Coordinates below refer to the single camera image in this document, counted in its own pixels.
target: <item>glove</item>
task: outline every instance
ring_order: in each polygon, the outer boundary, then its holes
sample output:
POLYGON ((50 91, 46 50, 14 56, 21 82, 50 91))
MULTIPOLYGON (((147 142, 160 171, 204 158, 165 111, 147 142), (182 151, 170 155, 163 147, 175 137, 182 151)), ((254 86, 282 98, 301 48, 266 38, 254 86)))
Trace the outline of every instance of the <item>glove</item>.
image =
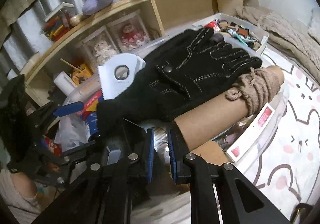
POLYGON ((262 61, 241 48, 212 40, 214 30, 186 30, 145 57, 146 67, 113 100, 98 104, 98 129, 109 131, 120 118, 171 121, 230 89, 262 61))

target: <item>blanket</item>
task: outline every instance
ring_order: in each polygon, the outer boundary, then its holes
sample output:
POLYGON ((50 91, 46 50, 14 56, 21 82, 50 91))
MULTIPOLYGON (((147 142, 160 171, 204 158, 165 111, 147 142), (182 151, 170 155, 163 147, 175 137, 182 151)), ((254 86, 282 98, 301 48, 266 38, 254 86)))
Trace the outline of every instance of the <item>blanket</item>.
POLYGON ((269 32, 272 42, 289 50, 318 83, 320 82, 320 45, 308 34, 307 26, 298 20, 289 21, 262 7, 237 7, 236 13, 238 17, 269 32))

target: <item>silver screw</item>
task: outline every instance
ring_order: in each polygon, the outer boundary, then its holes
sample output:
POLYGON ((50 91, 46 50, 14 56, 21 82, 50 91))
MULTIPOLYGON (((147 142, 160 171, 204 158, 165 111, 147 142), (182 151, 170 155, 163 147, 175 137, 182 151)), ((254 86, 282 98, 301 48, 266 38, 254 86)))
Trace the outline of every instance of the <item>silver screw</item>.
POLYGON ((93 170, 93 171, 97 171, 100 169, 100 164, 98 163, 94 163, 90 166, 90 169, 93 170))
POLYGON ((187 153, 186 154, 186 158, 188 160, 194 160, 196 158, 195 154, 194 153, 187 153))
POLYGON ((128 156, 128 158, 130 159, 130 160, 137 160, 138 159, 138 155, 136 154, 136 153, 131 153, 131 154, 129 154, 129 156, 128 156))
POLYGON ((223 165, 224 169, 226 169, 227 171, 231 171, 233 169, 233 165, 231 163, 225 163, 223 165))
POLYGON ((59 177, 59 178, 57 179, 57 182, 60 183, 60 184, 64 184, 64 180, 62 179, 62 177, 59 177))

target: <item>brown cardboard roll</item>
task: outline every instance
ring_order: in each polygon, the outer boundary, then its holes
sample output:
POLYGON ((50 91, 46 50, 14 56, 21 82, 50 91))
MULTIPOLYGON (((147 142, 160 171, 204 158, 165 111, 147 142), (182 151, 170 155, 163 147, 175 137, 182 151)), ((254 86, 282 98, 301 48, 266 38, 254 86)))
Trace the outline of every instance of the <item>brown cardboard roll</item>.
MULTIPOLYGON (((284 82, 282 70, 277 66, 270 66, 267 69, 277 75, 282 85, 284 82)), ((225 96, 226 92, 174 119, 190 151, 228 129, 248 114, 244 99, 229 101, 225 96)))

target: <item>wooden stick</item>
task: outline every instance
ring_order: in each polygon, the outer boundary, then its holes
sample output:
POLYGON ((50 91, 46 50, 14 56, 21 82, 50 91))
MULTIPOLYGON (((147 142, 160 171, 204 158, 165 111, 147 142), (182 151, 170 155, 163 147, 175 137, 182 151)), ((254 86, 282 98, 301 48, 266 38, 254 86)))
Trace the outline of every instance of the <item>wooden stick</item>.
POLYGON ((74 65, 71 65, 69 62, 65 61, 64 59, 60 59, 62 62, 66 63, 67 65, 69 65, 70 67, 74 68, 75 70, 78 70, 79 72, 81 72, 80 69, 78 69, 77 67, 75 67, 74 65))

